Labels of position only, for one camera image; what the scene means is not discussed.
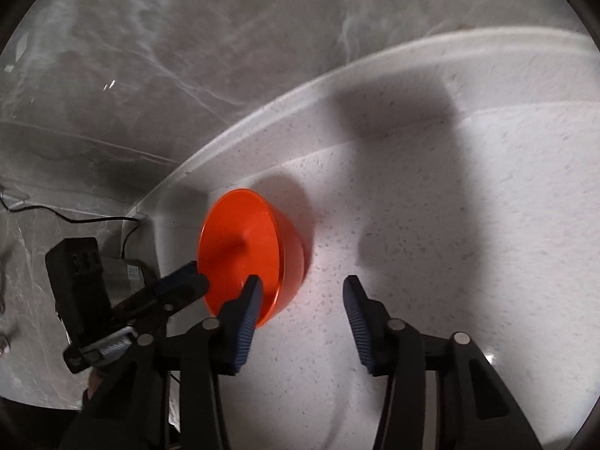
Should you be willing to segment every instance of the black cable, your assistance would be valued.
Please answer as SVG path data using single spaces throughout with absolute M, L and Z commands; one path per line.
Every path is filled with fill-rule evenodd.
M 31 206 L 23 206 L 22 208 L 11 209 L 4 202 L 4 198 L 2 197 L 1 193 L 0 193 L 0 204 L 2 204 L 2 207 L 6 211 L 8 211 L 8 213 L 22 213 L 24 211 L 32 211 L 32 210 L 49 211 L 50 213 L 54 213 L 61 220 L 66 221 L 67 223 L 74 224 L 74 225 L 82 224 L 82 223 L 102 223 L 105 221 L 133 221 L 136 224 L 136 226 L 134 226 L 131 229 L 131 231 L 125 236 L 125 240 L 123 240 L 123 245 L 121 247 L 121 258 L 125 258 L 125 244 L 127 243 L 127 240 L 129 239 L 131 234 L 140 227 L 140 219 L 132 218 L 130 216 L 99 216 L 99 217 L 94 217 L 94 218 L 86 218 L 86 219 L 77 220 L 74 218 L 69 218 L 68 216 L 65 216 L 64 214 L 59 213 L 58 211 L 53 210 L 50 207 L 42 206 L 41 204 L 33 204 Z
M 131 231 L 125 235 L 125 238 L 123 240 L 123 245 L 121 246 L 121 258 L 125 258 L 125 245 L 127 245 L 127 240 L 129 240 L 129 237 L 131 236 L 131 234 L 136 231 L 138 228 L 140 227 L 140 221 L 137 220 L 136 222 L 136 226 L 134 226 Z

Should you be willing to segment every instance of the speckled white countertop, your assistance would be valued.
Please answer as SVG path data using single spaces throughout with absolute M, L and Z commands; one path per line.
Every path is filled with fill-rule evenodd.
M 542 443 L 562 448 L 600 392 L 599 57 L 545 29 L 401 46 L 280 98 L 140 203 L 154 224 L 140 241 L 165 272 L 194 258 L 206 208 L 237 187 L 311 249 L 296 299 L 221 380 L 233 448 L 373 445 L 385 380 L 353 345 L 352 273 L 421 332 L 470 333 Z

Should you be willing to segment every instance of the orange bowl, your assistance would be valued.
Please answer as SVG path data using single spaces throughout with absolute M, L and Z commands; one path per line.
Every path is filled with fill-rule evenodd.
M 263 282 L 262 326 L 298 292 L 304 276 L 302 242 L 290 220 L 262 196 L 234 189 L 211 208 L 198 242 L 198 271 L 208 277 L 204 297 L 212 315 L 241 293 L 250 274 Z

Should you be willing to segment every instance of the black device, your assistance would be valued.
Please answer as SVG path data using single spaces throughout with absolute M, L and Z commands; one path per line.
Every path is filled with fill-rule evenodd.
M 61 449 L 169 448 L 169 384 L 175 370 L 181 373 L 181 448 L 229 448 L 218 376 L 235 375 L 247 360 L 262 304 L 258 276 L 249 276 L 238 299 L 226 302 L 217 317 L 167 337 L 169 317 L 208 291 L 196 262 L 110 308 L 96 253 L 95 239 L 68 238 L 46 255 L 56 308 L 71 334 L 67 366 L 74 373 L 97 363 L 106 369 Z M 106 365 L 106 347 L 124 339 L 125 350 Z
M 46 256 L 56 307 L 72 337 L 65 362 L 73 372 L 89 365 L 109 369 L 61 449 L 169 448 L 169 372 L 174 370 L 181 371 L 178 445 L 229 449 L 218 377 L 235 375 L 247 360 L 262 303 L 258 276 L 249 276 L 238 299 L 225 303 L 217 317 L 167 337 L 169 317 L 208 291 L 196 263 L 111 308 L 97 253 L 93 238 L 68 238 Z M 345 279 L 343 302 L 362 364 L 373 376 L 388 376 L 374 450 L 422 448 L 428 370 L 438 376 L 437 449 L 541 450 L 518 404 L 469 335 L 422 335 L 368 299 L 356 276 Z M 118 351 L 110 350 L 115 344 L 122 348 L 117 358 Z

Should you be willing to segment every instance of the screw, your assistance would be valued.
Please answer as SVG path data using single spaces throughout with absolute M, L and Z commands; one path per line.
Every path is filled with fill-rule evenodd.
M 388 326 L 395 332 L 401 332 L 404 330 L 404 328 L 406 328 L 406 323 L 399 318 L 390 318 L 388 321 Z
M 137 337 L 137 344 L 141 347 L 147 347 L 154 341 L 154 337 L 150 333 L 142 333 Z
M 454 341 L 459 345 L 469 345 L 471 343 L 471 337 L 467 333 L 456 332 L 454 333 Z
M 0 356 L 10 352 L 10 344 L 5 336 L 0 336 Z
M 219 326 L 221 326 L 221 321 L 219 321 L 218 318 L 207 318 L 206 320 L 202 321 L 203 329 L 208 331 L 216 330 L 219 328 Z

